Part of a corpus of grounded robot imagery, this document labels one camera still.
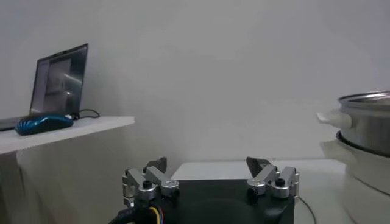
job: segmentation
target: pot handle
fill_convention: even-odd
[[[353,152],[340,145],[338,140],[320,142],[319,145],[327,158],[338,160],[348,166],[358,162]]]
[[[317,113],[317,119],[322,124],[330,124],[336,128],[352,128],[352,118],[339,109]]]

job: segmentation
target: yellow wire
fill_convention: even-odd
[[[155,207],[149,207],[149,209],[152,210],[156,215],[157,224],[160,224],[160,214],[158,213],[157,209]]]

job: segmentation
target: laptop screen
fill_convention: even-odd
[[[88,45],[38,60],[30,114],[80,110]]]

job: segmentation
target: blue computer mouse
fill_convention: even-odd
[[[22,118],[15,126],[15,131],[19,135],[33,135],[68,128],[72,125],[73,120],[64,115],[41,114]]]

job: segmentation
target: metal bracket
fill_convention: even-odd
[[[271,194],[276,198],[297,197],[299,193],[299,173],[294,167],[286,167],[280,176],[271,183]]]
[[[135,197],[140,200],[150,201],[156,197],[157,186],[148,181],[136,169],[125,171],[122,177],[124,203],[128,207],[133,203]]]
[[[277,167],[273,165],[267,165],[264,169],[254,178],[248,179],[249,192],[255,196],[261,196],[266,193],[266,185],[273,181],[278,175]]]
[[[156,167],[147,167],[145,177],[146,179],[153,181],[153,183],[160,185],[162,196],[170,198],[176,198],[179,196],[179,182],[177,180],[169,179]]]

